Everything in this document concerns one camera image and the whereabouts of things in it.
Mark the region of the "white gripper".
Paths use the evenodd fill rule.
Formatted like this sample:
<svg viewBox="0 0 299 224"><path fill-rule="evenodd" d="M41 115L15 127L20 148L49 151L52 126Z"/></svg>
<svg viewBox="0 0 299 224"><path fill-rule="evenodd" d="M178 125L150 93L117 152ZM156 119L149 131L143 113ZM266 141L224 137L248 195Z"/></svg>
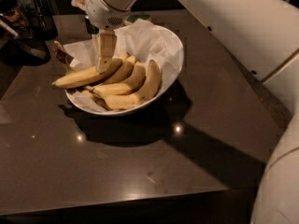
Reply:
<svg viewBox="0 0 299 224"><path fill-rule="evenodd" d="M129 11L118 10L107 4L105 0L71 0L71 5L86 10L91 24L103 29L97 38L99 58L96 65L96 70L102 73L109 68L114 55L117 37L113 30L123 26Z"/></svg>

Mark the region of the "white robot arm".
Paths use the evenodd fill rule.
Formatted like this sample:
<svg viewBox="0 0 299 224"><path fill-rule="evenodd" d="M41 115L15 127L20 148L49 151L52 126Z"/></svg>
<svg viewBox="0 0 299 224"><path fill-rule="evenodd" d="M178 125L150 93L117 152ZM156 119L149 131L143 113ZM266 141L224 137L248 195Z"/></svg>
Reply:
<svg viewBox="0 0 299 224"><path fill-rule="evenodd" d="M196 193L210 222L299 224L298 11L282 0L178 0L192 15L186 68L168 98L126 121L93 121L123 146L109 202Z"/></svg>

